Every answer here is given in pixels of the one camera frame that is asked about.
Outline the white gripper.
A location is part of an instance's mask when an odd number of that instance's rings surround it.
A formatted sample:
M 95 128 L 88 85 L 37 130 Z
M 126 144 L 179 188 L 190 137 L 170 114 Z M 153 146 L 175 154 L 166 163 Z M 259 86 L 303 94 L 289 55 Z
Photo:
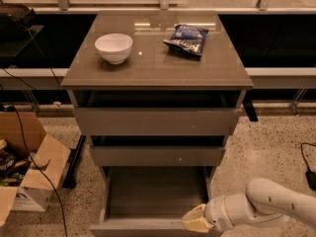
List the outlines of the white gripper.
M 231 222 L 225 203 L 225 196 L 212 198 L 207 204 L 202 203 L 182 217 L 185 228 L 189 231 L 207 233 L 210 229 L 218 232 L 231 230 Z

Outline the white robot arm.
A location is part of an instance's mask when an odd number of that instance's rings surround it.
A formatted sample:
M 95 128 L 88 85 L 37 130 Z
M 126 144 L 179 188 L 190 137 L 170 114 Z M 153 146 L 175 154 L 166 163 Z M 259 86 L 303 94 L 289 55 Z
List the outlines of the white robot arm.
M 251 180 L 245 193 L 212 198 L 182 217 L 187 230 L 225 232 L 238 225 L 259 228 L 283 225 L 292 217 L 316 228 L 316 198 L 264 178 Z

